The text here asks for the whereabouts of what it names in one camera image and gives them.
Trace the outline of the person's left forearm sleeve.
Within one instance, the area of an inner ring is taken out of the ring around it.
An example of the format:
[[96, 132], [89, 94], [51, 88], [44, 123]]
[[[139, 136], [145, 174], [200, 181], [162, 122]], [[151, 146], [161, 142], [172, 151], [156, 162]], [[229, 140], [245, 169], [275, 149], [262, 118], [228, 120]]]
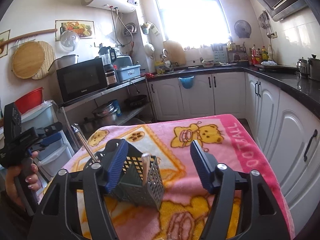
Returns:
[[33, 218], [1, 192], [1, 239], [27, 239]]

